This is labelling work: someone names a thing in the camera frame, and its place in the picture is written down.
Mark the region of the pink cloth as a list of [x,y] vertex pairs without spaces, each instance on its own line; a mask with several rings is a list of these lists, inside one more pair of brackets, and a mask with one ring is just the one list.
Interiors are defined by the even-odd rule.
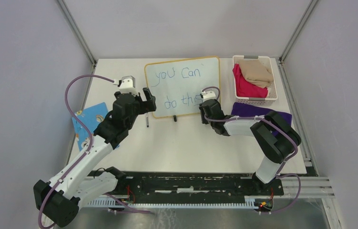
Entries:
[[235,90],[238,97],[266,98],[268,95],[267,88],[260,88],[246,81],[243,77],[239,64],[233,67],[235,79]]

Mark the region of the yellow framed whiteboard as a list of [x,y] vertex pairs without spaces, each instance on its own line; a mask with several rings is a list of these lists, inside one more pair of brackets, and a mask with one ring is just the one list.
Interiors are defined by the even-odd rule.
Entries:
[[149,63],[144,74],[156,97],[154,118],[199,113],[202,90],[221,87],[220,59],[216,56]]

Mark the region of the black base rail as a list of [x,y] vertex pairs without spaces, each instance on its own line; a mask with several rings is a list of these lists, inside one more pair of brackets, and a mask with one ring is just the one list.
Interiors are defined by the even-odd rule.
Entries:
[[125,171],[113,196],[133,194],[136,204],[241,204],[246,197],[284,194],[281,180],[259,184],[252,174]]

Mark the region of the white plastic basket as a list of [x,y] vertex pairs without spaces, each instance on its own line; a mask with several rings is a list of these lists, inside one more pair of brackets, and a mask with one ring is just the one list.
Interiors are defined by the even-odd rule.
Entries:
[[[273,73],[273,66],[271,63],[271,59],[268,56],[234,55],[232,57],[233,65],[235,65],[236,62],[240,60],[245,60],[245,61],[259,60],[259,62],[268,70],[268,72],[271,73],[272,76],[275,76]],[[241,97],[237,95],[236,85],[234,86],[234,89],[235,89],[235,101],[243,104],[270,106],[278,99],[275,79],[268,86],[268,95],[266,96],[266,98]]]

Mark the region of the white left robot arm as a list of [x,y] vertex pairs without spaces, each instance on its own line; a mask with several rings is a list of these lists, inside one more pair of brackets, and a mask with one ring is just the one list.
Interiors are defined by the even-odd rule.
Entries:
[[110,191],[118,195],[126,190],[126,181],[110,172],[86,184],[83,181],[128,136],[137,116],[156,110],[156,98],[150,89],[143,88],[143,93],[146,101],[140,94],[115,92],[113,108],[90,133],[89,144],[49,181],[38,180],[33,186],[39,216],[53,222],[48,228],[69,225],[83,206],[100,195]]

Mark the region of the purple cloth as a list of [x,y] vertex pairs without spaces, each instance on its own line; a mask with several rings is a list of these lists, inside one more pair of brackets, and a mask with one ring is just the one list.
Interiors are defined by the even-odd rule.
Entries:
[[[258,107],[250,104],[243,104],[235,102],[232,107],[231,115],[237,115],[241,117],[252,117],[252,116],[260,116],[260,115],[266,115],[270,111],[273,111],[269,108],[263,108]],[[277,111],[284,119],[285,121],[290,125],[292,124],[292,115],[287,112],[281,112]]]

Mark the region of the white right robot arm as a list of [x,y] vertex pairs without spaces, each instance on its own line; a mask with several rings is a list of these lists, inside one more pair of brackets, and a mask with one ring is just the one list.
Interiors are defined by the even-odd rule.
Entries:
[[217,99],[199,104],[202,123],[210,125],[223,136],[252,136],[260,146],[264,158],[253,174],[252,189],[263,195],[271,189],[271,181],[280,174],[285,163],[295,156],[301,143],[299,134],[277,111],[265,115],[241,117],[225,115]]

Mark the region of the blue patterned cloth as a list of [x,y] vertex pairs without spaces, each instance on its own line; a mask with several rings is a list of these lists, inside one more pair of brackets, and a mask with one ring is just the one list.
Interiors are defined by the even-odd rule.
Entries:
[[[90,130],[91,134],[93,134],[94,130],[97,128],[98,124],[104,120],[107,113],[108,109],[106,103],[103,102],[78,111],[75,115]],[[89,143],[89,134],[74,117],[72,117],[72,123],[78,149],[81,151]]]

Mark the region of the beige cloth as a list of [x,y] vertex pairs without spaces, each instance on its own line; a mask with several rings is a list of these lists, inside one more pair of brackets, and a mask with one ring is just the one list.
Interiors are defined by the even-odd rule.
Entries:
[[260,88],[267,88],[273,81],[272,73],[259,60],[238,61],[244,79]]

